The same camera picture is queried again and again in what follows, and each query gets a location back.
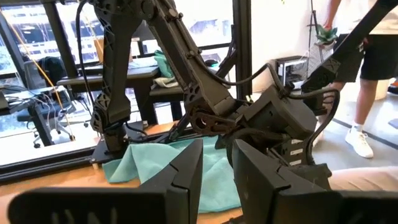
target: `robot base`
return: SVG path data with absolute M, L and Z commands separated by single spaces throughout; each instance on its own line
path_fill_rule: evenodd
M 138 129 L 138 130 L 142 130 L 142 127 L 143 127 L 142 121 L 129 123 L 129 125 L 130 125 L 130 127 Z M 123 125 L 123 126 L 127 132 L 127 136 L 129 136 L 131 139 L 142 139 L 142 133 L 132 131 L 132 130 L 126 128 L 125 125 Z M 115 159 L 121 159 L 125 152 L 126 152 L 126 150 L 110 153 L 108 151 L 108 147 L 105 144 L 105 141 L 101 138 L 101 140 L 99 140 L 97 146 L 95 147 L 95 150 L 91 157 L 90 162 L 92 164 L 102 164 L 102 163 L 109 162 L 109 161 L 112 161 Z

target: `white cloth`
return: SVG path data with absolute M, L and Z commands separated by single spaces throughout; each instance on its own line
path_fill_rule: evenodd
M 160 77 L 160 78 L 155 78 L 154 82 L 156 85 L 163 87 L 163 88 L 172 88 L 178 86 L 177 81 L 175 78 L 165 78 L 165 77 Z
M 376 0 L 342 0 L 335 26 L 340 34 L 349 34 L 369 12 Z M 398 7 L 395 7 L 370 34 L 398 34 Z

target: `white cable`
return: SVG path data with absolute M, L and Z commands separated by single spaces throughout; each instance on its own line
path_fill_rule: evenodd
M 44 95 L 44 97 L 46 97 L 46 99 L 49 101 L 49 103 L 50 103 L 51 106 L 52 106 L 52 109 L 54 110 L 54 120 L 55 120 L 55 122 L 54 122 L 54 128 L 55 128 L 56 131 L 58 131 L 58 130 L 57 130 L 57 121 L 56 121 L 56 118 L 58 117 L 58 116 L 57 116 L 57 110 L 55 109 L 54 103 L 52 102 L 51 98 L 50 98 L 49 96 L 47 96 L 46 94 L 43 94 L 43 95 Z

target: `white sneaker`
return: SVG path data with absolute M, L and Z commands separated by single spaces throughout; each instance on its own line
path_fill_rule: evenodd
M 370 159 L 373 158 L 373 150 L 366 141 L 367 137 L 367 134 L 351 128 L 346 135 L 346 142 L 354 148 L 358 155 Z
M 319 126 L 320 126 L 320 123 L 318 122 L 315 130 L 317 130 L 319 128 Z M 322 140 L 323 140 L 323 131 L 321 133 L 319 133 L 319 135 L 313 140 L 312 147 L 315 147 L 318 144 L 318 142 L 320 142 Z

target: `black shorts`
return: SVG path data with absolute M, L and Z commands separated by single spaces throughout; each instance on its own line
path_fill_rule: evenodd
M 347 34 L 341 34 L 336 49 Z M 397 76 L 398 35 L 369 35 L 363 51 L 351 52 L 339 69 L 335 82 L 355 82 L 363 59 L 360 77 L 364 80 L 386 80 Z

